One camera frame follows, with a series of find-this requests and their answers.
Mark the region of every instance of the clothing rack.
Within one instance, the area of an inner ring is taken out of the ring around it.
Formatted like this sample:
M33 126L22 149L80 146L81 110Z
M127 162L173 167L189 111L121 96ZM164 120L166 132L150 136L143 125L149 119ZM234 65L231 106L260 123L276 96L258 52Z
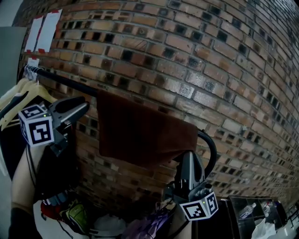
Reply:
M54 80L58 83L64 84L68 87L71 87L71 88L73 88L77 91L80 91L82 93L85 93L87 95L90 95L93 97L97 97L97 95L98 95L97 89L94 89L85 84L70 80L68 78L56 75L54 73L43 70L42 68L34 67L34 66L24 66L20 71L18 81L20 79L22 79L25 69L31 71L32 73L36 73L40 76L43 76L48 79ZM215 143L213 142L213 140L206 133L204 133L204 131L198 130L198 137L202 138L208 144L208 146L210 148L211 156L210 156L209 163L205 168L205 176L206 176L205 178L207 178L208 175L212 172L212 170L216 164L217 149L216 149L216 146L215 146Z
M25 68L26 66L24 66L20 73L19 73L19 77L18 77L18 81L22 79L23 77L23 74L24 74L24 71L25 71ZM43 77L46 77L48 79L51 79L51 80L54 80L58 83L61 83L61 84L64 84L68 87L71 87L77 91L80 91L82 93L85 93L87 95L90 95L90 96L93 96L93 97L97 97L98 95L98 90L90 87L90 86L87 86L85 84L82 84L82 83L79 83L79 82L76 82L74 80L70 80L68 78L65 78L65 77L62 77L62 76L59 76L57 74L54 74L54 73L51 73L51 72L48 72L42 68L39 68L39 67L35 67L35 66L30 66L30 68L27 68L26 70L29 70L31 71L32 73L36 73L40 76L43 76Z

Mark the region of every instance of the white plastic bag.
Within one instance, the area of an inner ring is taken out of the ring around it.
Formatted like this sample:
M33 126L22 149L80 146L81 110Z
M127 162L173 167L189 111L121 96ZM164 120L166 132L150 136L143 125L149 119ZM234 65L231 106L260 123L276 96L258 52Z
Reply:
M272 223L265 223L266 219L264 218L260 224L256 225L251 239L267 239L269 236L275 235L275 225Z

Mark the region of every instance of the brown towel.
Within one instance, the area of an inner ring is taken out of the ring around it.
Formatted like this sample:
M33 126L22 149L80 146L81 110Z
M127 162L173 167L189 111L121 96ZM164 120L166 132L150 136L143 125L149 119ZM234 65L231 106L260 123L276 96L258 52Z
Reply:
M152 168L195 151L198 129L190 123L106 91L97 108L102 156Z

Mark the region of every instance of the white container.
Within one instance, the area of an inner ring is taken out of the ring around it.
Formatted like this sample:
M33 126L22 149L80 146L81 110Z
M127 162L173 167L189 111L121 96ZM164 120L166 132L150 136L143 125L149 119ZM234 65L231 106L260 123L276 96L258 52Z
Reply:
M253 209L256 207L256 203L253 203L252 205L247 205L246 207L244 207L240 212L239 212L239 216L240 218L246 218L248 217Z

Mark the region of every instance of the white paper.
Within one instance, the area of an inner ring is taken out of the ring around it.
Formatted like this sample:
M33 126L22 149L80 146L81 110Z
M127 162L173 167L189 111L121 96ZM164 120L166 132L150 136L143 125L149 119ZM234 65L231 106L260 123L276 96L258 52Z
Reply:
M54 33L56 31L56 25L60 19L62 9L58 13L48 13L43 23L43 28L39 35L36 51L43 49L45 52L49 52Z
M27 62L28 65L32 65L32 66L35 66L35 67L38 67L38 64L39 64L39 59L32 59L31 57L28 58L28 62Z
M36 39L39 32L39 29L41 28L43 22L43 17L37 18L33 20L29 37L26 43L25 52L27 50L34 51L34 47L36 45Z

